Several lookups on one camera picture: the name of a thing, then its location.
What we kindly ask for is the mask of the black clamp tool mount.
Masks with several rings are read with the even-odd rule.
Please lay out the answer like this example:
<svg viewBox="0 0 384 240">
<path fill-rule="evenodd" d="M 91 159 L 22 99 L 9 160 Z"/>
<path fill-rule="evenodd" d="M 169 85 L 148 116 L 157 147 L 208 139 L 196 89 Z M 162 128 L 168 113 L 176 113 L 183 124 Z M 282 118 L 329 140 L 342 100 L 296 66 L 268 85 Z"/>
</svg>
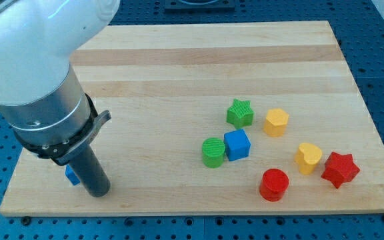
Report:
<svg viewBox="0 0 384 240">
<path fill-rule="evenodd" d="M 91 98 L 84 95 L 64 120 L 38 129 L 18 129 L 15 136 L 24 148 L 39 158 L 51 159 L 63 166 L 88 150 L 110 119 L 108 110 L 98 113 Z"/>
</svg>

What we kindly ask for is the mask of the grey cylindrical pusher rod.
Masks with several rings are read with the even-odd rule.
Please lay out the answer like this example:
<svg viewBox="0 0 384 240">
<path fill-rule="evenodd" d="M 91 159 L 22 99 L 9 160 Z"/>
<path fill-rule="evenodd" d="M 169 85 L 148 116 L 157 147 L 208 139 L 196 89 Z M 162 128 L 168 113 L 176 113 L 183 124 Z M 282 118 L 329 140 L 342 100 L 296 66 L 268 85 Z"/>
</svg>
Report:
<svg viewBox="0 0 384 240">
<path fill-rule="evenodd" d="M 74 156 L 69 166 L 92 197 L 102 197 L 109 192 L 110 180 L 90 146 Z"/>
</svg>

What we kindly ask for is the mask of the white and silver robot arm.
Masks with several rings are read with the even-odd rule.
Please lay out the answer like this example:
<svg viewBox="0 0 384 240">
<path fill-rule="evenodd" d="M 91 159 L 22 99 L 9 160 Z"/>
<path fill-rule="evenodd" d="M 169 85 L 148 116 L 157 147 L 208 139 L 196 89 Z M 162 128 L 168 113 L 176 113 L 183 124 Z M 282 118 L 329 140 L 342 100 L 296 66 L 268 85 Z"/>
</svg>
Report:
<svg viewBox="0 0 384 240">
<path fill-rule="evenodd" d="M 24 148 L 70 166 L 93 197 L 111 186 L 91 148 L 111 114 L 96 110 L 70 57 L 119 6 L 119 0 L 0 1 L 0 113 Z"/>
</svg>

